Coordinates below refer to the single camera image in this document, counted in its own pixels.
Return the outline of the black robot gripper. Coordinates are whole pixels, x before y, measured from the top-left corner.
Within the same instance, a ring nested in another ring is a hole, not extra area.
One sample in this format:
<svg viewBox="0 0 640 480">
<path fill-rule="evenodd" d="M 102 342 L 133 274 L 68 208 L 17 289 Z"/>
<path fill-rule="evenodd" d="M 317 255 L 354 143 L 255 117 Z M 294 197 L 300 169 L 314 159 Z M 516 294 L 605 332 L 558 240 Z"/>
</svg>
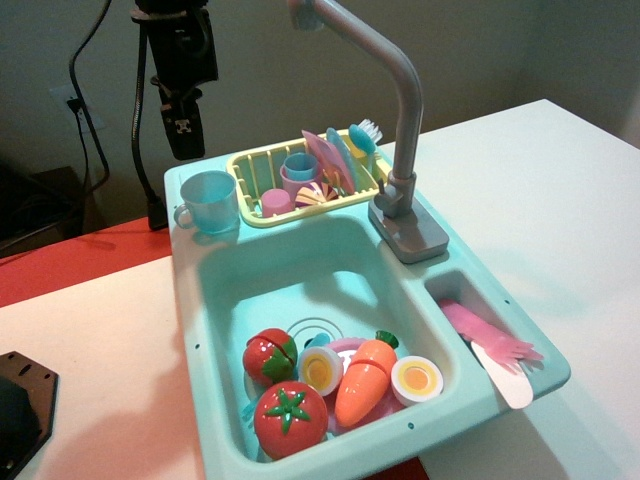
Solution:
<svg viewBox="0 0 640 480">
<path fill-rule="evenodd" d="M 137 1 L 132 19 L 146 31 L 159 87 L 161 116 L 172 154 L 194 160 L 205 154 L 196 87 L 219 79 L 214 37 L 205 1 Z"/>
</svg>

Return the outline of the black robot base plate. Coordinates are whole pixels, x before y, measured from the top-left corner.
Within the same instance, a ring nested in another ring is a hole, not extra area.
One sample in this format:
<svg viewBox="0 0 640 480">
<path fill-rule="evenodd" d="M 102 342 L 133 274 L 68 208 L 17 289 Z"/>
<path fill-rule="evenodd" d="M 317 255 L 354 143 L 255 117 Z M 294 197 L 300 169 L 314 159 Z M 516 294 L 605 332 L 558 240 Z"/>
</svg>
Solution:
<svg viewBox="0 0 640 480">
<path fill-rule="evenodd" d="M 1 355 L 2 479 L 15 479 L 51 437 L 58 380 L 17 351 Z"/>
</svg>

